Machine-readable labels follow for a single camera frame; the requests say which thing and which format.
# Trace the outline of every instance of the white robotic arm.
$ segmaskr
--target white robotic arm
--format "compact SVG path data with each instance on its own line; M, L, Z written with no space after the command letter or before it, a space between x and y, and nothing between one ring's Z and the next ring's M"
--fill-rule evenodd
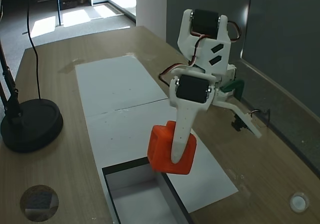
M172 70L175 77L169 87L170 105L177 108L171 149L173 163L178 163L184 153L196 115L207 111L210 104L232 110L236 114L233 127L238 131L245 127L261 137L250 115L226 102L233 92L221 89L234 81L236 74L235 66L228 64L231 41L227 24L226 16L213 12L186 10L183 14L178 46L190 65Z

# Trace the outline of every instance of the wooden table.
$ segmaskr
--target wooden table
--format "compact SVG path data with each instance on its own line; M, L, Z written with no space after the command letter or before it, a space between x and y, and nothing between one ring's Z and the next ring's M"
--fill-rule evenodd
M34 185L47 185L59 197L59 208L47 224L111 224L92 153L75 73L75 65L135 55L157 79L165 67L184 62L175 49L143 27L87 35L37 47L41 95L60 107L64 127L48 147L17 154L0 146L0 223L34 223L20 210L20 198ZM19 100L37 97L35 55L26 50L16 83ZM195 223L320 223L320 180L261 122L262 138L231 127L234 115L211 106L194 130L215 156L239 192L192 213ZM310 206L291 211L289 199L303 192Z

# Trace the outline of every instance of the green bracket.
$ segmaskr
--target green bracket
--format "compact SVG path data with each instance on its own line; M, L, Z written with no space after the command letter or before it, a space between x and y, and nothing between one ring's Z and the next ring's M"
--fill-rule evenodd
M224 93L234 90L234 97L240 101L245 88L244 83L243 80L233 80L221 87L220 90Z

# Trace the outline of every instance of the open box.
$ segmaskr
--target open box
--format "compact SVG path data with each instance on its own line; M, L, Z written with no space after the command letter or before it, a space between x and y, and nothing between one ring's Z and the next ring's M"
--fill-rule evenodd
M102 170L120 224L193 224L168 176L153 171L148 158Z

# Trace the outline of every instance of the orange block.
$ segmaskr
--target orange block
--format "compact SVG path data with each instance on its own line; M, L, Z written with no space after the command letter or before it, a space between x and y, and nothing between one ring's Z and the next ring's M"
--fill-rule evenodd
M166 126L155 125L152 129L147 157L155 171L187 175L190 173L197 139L190 134L185 151L177 164L171 162L171 148L175 131L175 121L168 121Z

